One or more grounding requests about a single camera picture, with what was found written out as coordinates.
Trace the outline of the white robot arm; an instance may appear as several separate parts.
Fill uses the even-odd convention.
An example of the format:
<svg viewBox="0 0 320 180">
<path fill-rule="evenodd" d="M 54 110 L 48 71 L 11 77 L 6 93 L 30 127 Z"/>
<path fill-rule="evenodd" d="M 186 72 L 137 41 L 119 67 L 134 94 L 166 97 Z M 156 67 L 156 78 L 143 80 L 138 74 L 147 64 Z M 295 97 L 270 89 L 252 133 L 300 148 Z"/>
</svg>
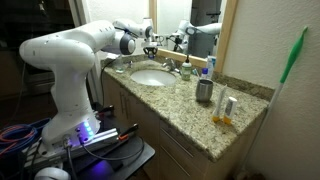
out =
<svg viewBox="0 0 320 180">
<path fill-rule="evenodd" d="M 135 51 L 135 38 L 151 46 L 153 22 L 145 18 L 137 24 L 129 19 L 114 22 L 98 20 L 85 25 L 24 41 L 19 48 L 22 59 L 54 73 L 51 94 L 57 114 L 42 130 L 39 154 L 53 156 L 62 151 L 63 138 L 79 145 L 79 137 L 91 141 L 100 129 L 100 121 L 90 105 L 86 76 L 94 67 L 100 50 L 130 55 Z"/>
</svg>

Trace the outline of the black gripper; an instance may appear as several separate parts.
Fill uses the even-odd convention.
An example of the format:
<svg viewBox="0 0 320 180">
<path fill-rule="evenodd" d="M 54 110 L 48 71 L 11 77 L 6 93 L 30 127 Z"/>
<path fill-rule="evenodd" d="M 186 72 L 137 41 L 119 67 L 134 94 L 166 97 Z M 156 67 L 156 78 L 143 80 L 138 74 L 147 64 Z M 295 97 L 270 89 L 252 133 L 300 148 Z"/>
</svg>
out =
<svg viewBox="0 0 320 180">
<path fill-rule="evenodd" d="M 154 37 L 149 37 L 141 43 L 141 46 L 145 55 L 154 54 L 154 56 L 156 56 L 160 43 Z"/>
</svg>

